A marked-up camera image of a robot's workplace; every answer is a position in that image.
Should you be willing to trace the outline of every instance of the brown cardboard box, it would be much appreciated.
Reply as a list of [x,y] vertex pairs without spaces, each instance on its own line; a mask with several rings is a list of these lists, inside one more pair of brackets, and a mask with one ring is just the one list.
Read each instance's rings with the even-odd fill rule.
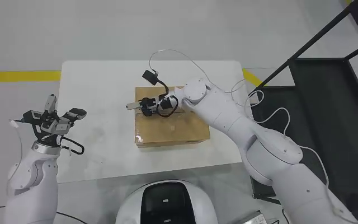
[[[164,87],[137,87],[135,100],[164,92]],[[138,147],[192,144],[207,139],[210,139],[209,126],[193,112],[177,109],[169,118],[163,118],[158,114],[147,117],[139,109],[135,110],[135,144]]]

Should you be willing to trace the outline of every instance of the white floor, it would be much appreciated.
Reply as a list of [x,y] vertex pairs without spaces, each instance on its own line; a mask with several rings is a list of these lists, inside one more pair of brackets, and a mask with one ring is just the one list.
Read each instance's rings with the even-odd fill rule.
[[[340,0],[123,0],[21,1],[0,3],[0,71],[56,70],[65,60],[146,60],[174,48],[197,60],[238,60],[260,79],[267,77],[335,17]],[[358,27],[342,21],[304,56],[342,57],[358,48]],[[163,53],[157,59],[182,59]],[[358,71],[358,58],[352,60]],[[289,85],[285,71],[272,85]],[[18,159],[18,140],[8,119],[42,110],[59,82],[0,83],[0,206],[6,176]],[[34,135],[20,129],[24,146]],[[241,164],[60,184],[58,211],[88,223],[114,223],[123,199],[153,180],[179,178],[210,195],[220,224],[260,209],[285,223],[280,206],[251,198]],[[77,223],[56,217],[55,223]]]

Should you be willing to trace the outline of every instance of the white table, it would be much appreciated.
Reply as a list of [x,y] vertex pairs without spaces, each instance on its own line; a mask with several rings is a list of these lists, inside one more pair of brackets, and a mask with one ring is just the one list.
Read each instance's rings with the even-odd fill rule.
[[[230,90],[243,79],[239,62],[198,61],[220,88]],[[204,75],[190,61],[153,61],[159,78],[168,86],[183,86]],[[58,112],[71,108],[87,111],[76,121],[67,137],[81,143],[85,153],[65,150],[58,159],[58,182],[91,180],[214,166],[241,162],[237,146],[224,134],[210,128],[211,139],[199,144],[138,148],[134,143],[134,101],[136,86],[150,86],[142,78],[148,61],[68,61],[62,66]],[[241,104],[247,98],[245,85],[234,93]]]

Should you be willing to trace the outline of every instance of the yellow floor line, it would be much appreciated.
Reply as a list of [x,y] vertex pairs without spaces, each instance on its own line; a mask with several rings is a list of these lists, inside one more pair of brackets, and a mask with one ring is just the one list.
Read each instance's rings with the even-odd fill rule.
[[0,72],[0,82],[58,81],[61,71],[5,71]]
[[252,83],[255,87],[257,87],[258,85],[261,84],[262,81],[260,79],[258,79],[254,74],[249,72],[248,70],[242,69],[242,73],[244,74],[245,80]]
[[[258,86],[261,83],[254,74],[242,69],[244,78]],[[27,81],[59,81],[61,71],[0,71],[0,82],[27,82]]]

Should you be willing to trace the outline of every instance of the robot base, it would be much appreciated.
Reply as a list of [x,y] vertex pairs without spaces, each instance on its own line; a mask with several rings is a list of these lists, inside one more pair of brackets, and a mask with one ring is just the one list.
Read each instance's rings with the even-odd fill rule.
[[116,224],[218,224],[209,196],[182,180],[145,185],[131,193],[120,207]]

